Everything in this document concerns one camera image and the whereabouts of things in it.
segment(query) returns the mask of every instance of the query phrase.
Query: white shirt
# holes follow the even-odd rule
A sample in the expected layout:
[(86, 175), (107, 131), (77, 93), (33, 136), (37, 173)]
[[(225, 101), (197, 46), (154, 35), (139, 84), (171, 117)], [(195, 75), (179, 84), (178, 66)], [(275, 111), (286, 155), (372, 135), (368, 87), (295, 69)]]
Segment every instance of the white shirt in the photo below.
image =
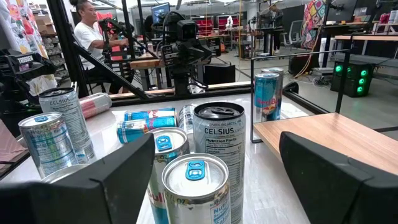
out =
[[(100, 29), (98, 27), (98, 23), (94, 23), (94, 29), (91, 28), (90, 26), (79, 22), (76, 27), (75, 27), (75, 35), (77, 38), (77, 41), (83, 46), (85, 49), (87, 49), (89, 52), (91, 52), (91, 55), (98, 60), (103, 61), (104, 56), (102, 55), (103, 49), (96, 49), (94, 47), (90, 47), (91, 43), (94, 40), (102, 40), (104, 41), (104, 38), (102, 34), (100, 33)], [(89, 63), (86, 59), (83, 57), (81, 58), (81, 62), (83, 63), (83, 66), (85, 69), (92, 69), (95, 66), (92, 63)]]

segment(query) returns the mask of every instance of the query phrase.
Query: blue pull tab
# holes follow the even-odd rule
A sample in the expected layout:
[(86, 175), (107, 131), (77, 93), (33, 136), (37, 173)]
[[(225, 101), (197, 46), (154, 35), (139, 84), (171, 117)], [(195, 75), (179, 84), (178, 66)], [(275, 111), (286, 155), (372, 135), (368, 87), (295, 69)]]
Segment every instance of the blue pull tab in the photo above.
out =
[(190, 161), (188, 162), (187, 172), (185, 177), (188, 180), (202, 180), (205, 178), (205, 162)]
[(35, 118), (35, 121), (36, 122), (43, 122), (43, 121), (46, 121), (48, 119), (49, 118), (47, 116), (39, 116), (39, 117)]
[(168, 136), (159, 136), (155, 142), (159, 152), (173, 148), (171, 139)]

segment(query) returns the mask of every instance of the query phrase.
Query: woman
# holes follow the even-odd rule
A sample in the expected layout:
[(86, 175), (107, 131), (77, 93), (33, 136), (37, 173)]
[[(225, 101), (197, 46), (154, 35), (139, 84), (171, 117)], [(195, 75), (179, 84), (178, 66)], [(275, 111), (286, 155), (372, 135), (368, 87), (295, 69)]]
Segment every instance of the woman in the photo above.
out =
[[(274, 21), (274, 27), (282, 27), (283, 26), (283, 16), (284, 13), (282, 12), (282, 10), (278, 9), (278, 7), (273, 4), (271, 6), (271, 11), (275, 13), (275, 16), (273, 18)], [(279, 49), (280, 49), (280, 34), (274, 34), (274, 52), (275, 54), (279, 54)]]
[[(104, 61), (104, 56), (102, 51), (105, 47), (105, 42), (103, 36), (100, 32), (97, 23), (97, 15), (94, 6), (87, 0), (69, 0), (72, 6), (76, 7), (76, 12), (81, 17), (81, 21), (76, 25), (74, 33), (76, 35), (77, 41), (95, 58), (100, 61)], [(121, 46), (125, 47), (129, 45), (128, 39), (123, 40), (110, 40), (109, 46)], [(100, 68), (96, 68), (92, 63), (89, 63), (86, 59), (81, 57), (81, 62), (86, 70), (86, 74), (89, 79), (104, 79), (105, 76), (101, 75), (102, 71)], [(111, 88), (109, 89), (109, 94), (119, 93), (120, 85), (113, 83), (112, 79), (108, 79), (111, 83)]]

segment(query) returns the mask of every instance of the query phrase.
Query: white table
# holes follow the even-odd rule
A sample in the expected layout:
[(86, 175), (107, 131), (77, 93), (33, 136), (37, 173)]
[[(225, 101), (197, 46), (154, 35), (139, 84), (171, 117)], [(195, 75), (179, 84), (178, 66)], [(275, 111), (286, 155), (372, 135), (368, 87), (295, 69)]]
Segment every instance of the white table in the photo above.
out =
[[(250, 142), (250, 94), (111, 108), (87, 121), (97, 158), (102, 158), (122, 146), (116, 135), (116, 124), (124, 119), (126, 110), (174, 107), (180, 111), (185, 105), (199, 105), (210, 101), (228, 101), (245, 108), (247, 128), (243, 223), (310, 223), (287, 177), (283, 164), (264, 143), (251, 144)], [(302, 116), (303, 113), (311, 114), (305, 109), (295, 106), (289, 99), (283, 99), (283, 118)], [(3, 178), (0, 184), (32, 180), (40, 180), (40, 176), (30, 157)], [(137, 223), (154, 223), (147, 196), (142, 203)]]

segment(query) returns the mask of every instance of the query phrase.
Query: colorful poster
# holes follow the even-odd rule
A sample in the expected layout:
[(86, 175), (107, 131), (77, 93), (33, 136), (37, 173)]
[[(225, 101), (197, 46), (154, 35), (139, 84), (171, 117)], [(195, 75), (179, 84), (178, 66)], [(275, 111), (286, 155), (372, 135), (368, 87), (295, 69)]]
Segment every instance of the colorful poster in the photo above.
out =
[(312, 49), (317, 38), (317, 31), (313, 30), (313, 26), (320, 25), (325, 16), (326, 0), (312, 0), (305, 5), (304, 8), (304, 22), (302, 29), (302, 37), (305, 41), (302, 47)]
[(0, 0), (0, 20), (13, 50), (37, 52), (48, 58), (27, 0)]

